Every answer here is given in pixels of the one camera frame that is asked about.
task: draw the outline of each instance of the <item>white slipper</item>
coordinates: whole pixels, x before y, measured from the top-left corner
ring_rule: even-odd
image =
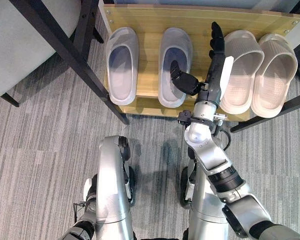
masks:
[[[158,98],[161,105],[177,108],[185,100],[186,94],[171,81],[170,67],[177,60],[180,70],[189,73],[193,56],[193,46],[188,34],[180,28],[168,28],[161,40],[159,54]]]
[[[229,114],[242,114],[251,105],[255,74],[265,55],[255,36],[246,30],[225,36],[224,47],[225,56],[233,56],[234,62],[220,107]]]
[[[110,36],[106,48],[110,99],[117,105],[133,102],[137,92],[139,43],[135,31],[121,27]]]
[[[264,61],[255,75],[251,109],[260,117],[273,118],[284,105],[298,61],[288,41],[279,34],[264,35],[259,45]]]

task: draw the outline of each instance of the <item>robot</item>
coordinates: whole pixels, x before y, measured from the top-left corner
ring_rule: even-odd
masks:
[[[300,240],[297,232],[272,222],[217,138],[219,132],[225,132],[222,124],[226,116],[216,110],[228,84],[233,58],[225,57],[219,25],[213,22],[211,28],[212,61],[205,82],[181,71],[176,60],[170,68],[171,81],[179,90],[192,96],[197,94],[193,113],[185,110],[178,116],[178,122],[185,126],[190,158],[181,175],[181,202],[190,211],[189,228],[183,240],[226,240],[229,225],[240,238]],[[86,181],[84,202],[79,204],[85,207],[84,214],[78,221],[75,219],[74,226],[60,240],[137,239],[130,213],[135,200],[135,179],[127,163],[129,157],[125,137],[110,136],[102,141],[97,174]]]

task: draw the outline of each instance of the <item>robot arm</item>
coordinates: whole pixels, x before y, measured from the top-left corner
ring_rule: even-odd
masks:
[[[271,222],[266,209],[212,136],[214,121],[224,120],[224,116],[216,114],[216,110],[225,90],[224,85],[228,84],[233,63],[233,58],[227,60],[225,57],[223,34],[215,22],[212,23],[210,45],[213,49],[209,53],[212,62],[205,83],[180,71],[177,61],[171,64],[171,80],[175,86],[182,92],[198,94],[193,114],[189,111],[179,114],[179,123],[186,125],[184,139],[207,175],[212,190],[225,203],[222,211],[238,237],[253,240],[300,240],[297,232]]]

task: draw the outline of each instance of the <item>chair leg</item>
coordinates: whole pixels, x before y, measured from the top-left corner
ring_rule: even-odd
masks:
[[[93,28],[93,36],[99,43],[101,43],[101,44],[104,43],[102,36],[100,35],[100,33],[98,32],[98,30],[95,27]]]
[[[17,108],[19,107],[19,103],[16,100],[14,100],[13,97],[10,96],[8,93],[3,94],[0,98],[6,100],[7,102],[9,102]]]

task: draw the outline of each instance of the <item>shoe rack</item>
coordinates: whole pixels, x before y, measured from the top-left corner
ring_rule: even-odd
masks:
[[[298,22],[299,14],[273,11],[255,11],[237,8],[104,4],[104,21],[113,32],[120,27],[131,27],[138,35],[139,64],[135,100],[126,106],[118,106],[123,113],[177,117],[183,110],[192,111],[196,96],[187,96],[177,108],[162,106],[158,100],[158,59],[163,32],[170,27],[181,28],[188,33],[193,44],[193,59],[190,73],[204,81],[210,66],[209,58],[211,23],[216,21],[226,35],[244,29],[254,34],[257,41],[267,33],[285,36]],[[107,73],[104,85],[107,86]],[[247,121],[250,110],[227,114],[229,121]]]

